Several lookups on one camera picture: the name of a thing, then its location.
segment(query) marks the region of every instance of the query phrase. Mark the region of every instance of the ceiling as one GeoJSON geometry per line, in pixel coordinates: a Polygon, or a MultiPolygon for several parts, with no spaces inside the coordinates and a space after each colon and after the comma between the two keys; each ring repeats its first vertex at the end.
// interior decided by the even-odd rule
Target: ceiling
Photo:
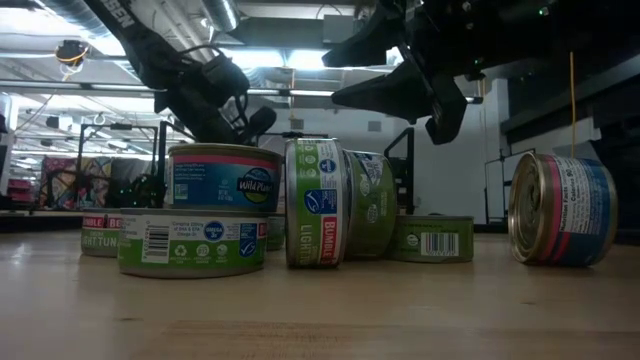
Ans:
{"type": "MultiPolygon", "coordinates": [[[[35,1],[49,4],[48,1],[35,1]]],[[[325,69],[320,57],[327,51],[323,49],[322,34],[312,33],[323,30],[325,16],[342,14],[346,17],[353,15],[356,1],[319,1],[319,0],[280,0],[277,2],[266,0],[238,0],[243,23],[252,21],[252,26],[258,29],[258,34],[265,34],[261,41],[279,38],[287,41],[307,41],[308,46],[288,47],[242,47],[237,39],[228,35],[215,35],[215,41],[220,46],[226,46],[228,55],[239,66],[252,71],[252,87],[288,87],[295,84],[297,89],[336,91],[346,86],[383,75],[393,70],[394,66],[375,69],[325,69]],[[320,39],[312,42],[309,39],[320,39]],[[283,69],[282,65],[297,68],[283,69]]],[[[12,1],[13,5],[21,3],[12,1]]],[[[110,39],[101,40],[87,37],[85,29],[65,22],[60,17],[52,15],[43,9],[2,8],[0,3],[0,78],[13,80],[45,80],[61,81],[68,70],[52,56],[54,49],[62,40],[81,40],[89,42],[92,52],[104,55],[123,55],[119,44],[110,39]]],[[[134,0],[132,10],[148,27],[165,37],[171,45],[182,50],[196,44],[207,43],[210,29],[205,19],[201,0],[134,0]]],[[[211,58],[214,54],[203,51],[194,56],[211,58]]],[[[91,83],[139,84],[135,76],[127,72],[128,63],[116,61],[102,61],[88,59],[81,71],[68,76],[68,81],[91,83]]],[[[476,95],[477,86],[460,79],[459,84],[465,95],[476,95]]],[[[76,153],[78,148],[78,128],[81,123],[113,123],[125,122],[132,124],[157,125],[162,119],[167,119],[169,113],[154,114],[153,102],[148,98],[108,98],[87,96],[63,96],[47,94],[12,94],[14,103],[20,107],[17,131],[18,141],[14,147],[17,151],[32,151],[29,158],[40,158],[35,152],[69,152],[76,153]],[[34,116],[37,109],[43,107],[41,116],[34,116]],[[72,119],[75,124],[64,129],[47,127],[47,118],[62,116],[72,119]],[[53,146],[42,145],[42,140],[54,140],[53,146]]],[[[269,105],[272,107],[294,106],[296,108],[336,108],[330,98],[288,98],[254,97],[252,106],[269,105]]],[[[140,131],[129,132],[125,135],[117,134],[109,129],[102,129],[95,139],[85,145],[88,153],[124,153],[147,156],[152,146],[140,131]],[[131,140],[127,150],[115,150],[107,145],[107,140],[126,137],[131,140]]],[[[170,133],[172,143],[178,143],[186,138],[177,133],[170,133]]],[[[20,176],[30,177],[32,170],[25,166],[14,166],[12,171],[20,176]]]]}

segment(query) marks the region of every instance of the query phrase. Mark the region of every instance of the overturned can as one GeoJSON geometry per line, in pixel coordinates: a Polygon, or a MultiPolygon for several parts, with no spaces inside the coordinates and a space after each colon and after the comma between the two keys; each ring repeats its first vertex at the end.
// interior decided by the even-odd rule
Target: overturned can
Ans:
{"type": "Polygon", "coordinates": [[[267,251],[280,250],[284,246],[284,215],[269,216],[269,229],[267,231],[267,251]]]}
{"type": "Polygon", "coordinates": [[[262,269],[267,215],[202,210],[122,209],[120,272],[195,279],[262,269]]]}
{"type": "Polygon", "coordinates": [[[471,261],[473,218],[398,215],[387,256],[424,263],[471,261]]]}
{"type": "Polygon", "coordinates": [[[80,240],[82,253],[116,257],[121,219],[120,209],[84,209],[80,240]]]}
{"type": "Polygon", "coordinates": [[[618,197],[597,161],[525,154],[509,198],[509,238],[523,263],[589,266],[611,247],[618,197]]]}
{"type": "Polygon", "coordinates": [[[345,258],[375,258],[389,246],[396,220],[395,179],[381,154],[345,150],[349,232],[345,258]]]}
{"type": "Polygon", "coordinates": [[[337,267],[348,229],[347,173],[337,140],[289,140],[285,149],[287,264],[337,267]]]}
{"type": "Polygon", "coordinates": [[[282,157],[250,146],[188,144],[169,149],[172,209],[275,212],[282,157]]]}

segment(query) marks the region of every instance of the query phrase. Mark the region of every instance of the wooden table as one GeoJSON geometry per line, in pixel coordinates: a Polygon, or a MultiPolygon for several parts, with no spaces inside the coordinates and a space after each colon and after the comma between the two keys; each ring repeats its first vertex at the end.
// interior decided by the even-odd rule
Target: wooden table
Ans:
{"type": "Polygon", "coordinates": [[[637,359],[640,248],[526,267],[504,236],[473,263],[392,261],[208,280],[118,273],[79,232],[0,235],[2,359],[637,359]]]}

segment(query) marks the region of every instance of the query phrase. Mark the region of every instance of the nutrition facts label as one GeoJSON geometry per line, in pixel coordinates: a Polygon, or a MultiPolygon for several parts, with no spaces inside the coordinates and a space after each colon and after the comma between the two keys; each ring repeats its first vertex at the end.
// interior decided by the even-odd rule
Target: nutrition facts label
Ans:
{"type": "Polygon", "coordinates": [[[604,214],[603,197],[608,196],[606,179],[595,174],[584,160],[555,158],[560,177],[561,232],[598,234],[604,214]]]}

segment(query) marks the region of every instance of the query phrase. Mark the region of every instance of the logo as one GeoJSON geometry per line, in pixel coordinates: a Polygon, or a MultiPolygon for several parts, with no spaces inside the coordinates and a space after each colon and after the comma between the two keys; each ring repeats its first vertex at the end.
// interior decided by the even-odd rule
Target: logo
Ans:
{"type": "Polygon", "coordinates": [[[82,219],[82,226],[102,228],[104,227],[103,217],[85,217],[82,219]]]}
{"type": "Polygon", "coordinates": [[[304,193],[304,205],[314,215],[335,214],[338,207],[338,191],[307,190],[304,193]]]}
{"type": "Polygon", "coordinates": [[[367,210],[367,221],[371,224],[375,223],[378,220],[378,207],[376,204],[371,204],[369,209],[367,210]]]}
{"type": "Polygon", "coordinates": [[[187,255],[187,248],[184,247],[184,245],[178,245],[176,246],[176,249],[173,250],[173,252],[176,254],[176,256],[185,256],[187,255]]]}
{"type": "Polygon", "coordinates": [[[198,256],[201,256],[201,257],[209,255],[209,245],[207,244],[199,245],[196,248],[196,254],[198,254],[198,256]]]}
{"type": "Polygon", "coordinates": [[[127,12],[127,10],[120,5],[120,1],[118,0],[102,0],[102,4],[107,10],[111,13],[111,15],[118,20],[120,26],[123,28],[127,28],[131,25],[134,25],[135,22],[131,18],[131,15],[127,12]]]}
{"type": "Polygon", "coordinates": [[[204,236],[211,242],[220,241],[224,235],[224,226],[217,221],[212,221],[204,227],[204,236]]]}
{"type": "Polygon", "coordinates": [[[323,264],[333,264],[336,253],[336,232],[338,218],[335,216],[322,218],[322,258],[323,264]]]}
{"type": "Polygon", "coordinates": [[[409,236],[407,236],[407,244],[409,244],[409,246],[416,246],[419,241],[418,237],[414,234],[409,234],[409,236]]]}
{"type": "Polygon", "coordinates": [[[238,253],[240,256],[247,258],[255,254],[258,248],[258,224],[242,224],[240,225],[240,247],[238,253]]]}
{"type": "Polygon", "coordinates": [[[273,191],[273,181],[265,169],[253,168],[238,179],[237,190],[242,192],[247,200],[260,204],[267,201],[273,191]]]}
{"type": "Polygon", "coordinates": [[[336,162],[331,159],[324,159],[320,161],[318,166],[320,167],[320,171],[323,173],[331,174],[336,171],[336,162]]]}
{"type": "Polygon", "coordinates": [[[225,244],[220,244],[220,245],[218,245],[218,247],[216,248],[216,252],[218,253],[218,256],[225,256],[225,255],[227,255],[227,251],[229,251],[229,249],[227,249],[227,245],[225,245],[225,244]]]}
{"type": "Polygon", "coordinates": [[[121,218],[109,218],[109,226],[107,227],[109,229],[120,229],[121,225],[122,225],[121,218]]]}

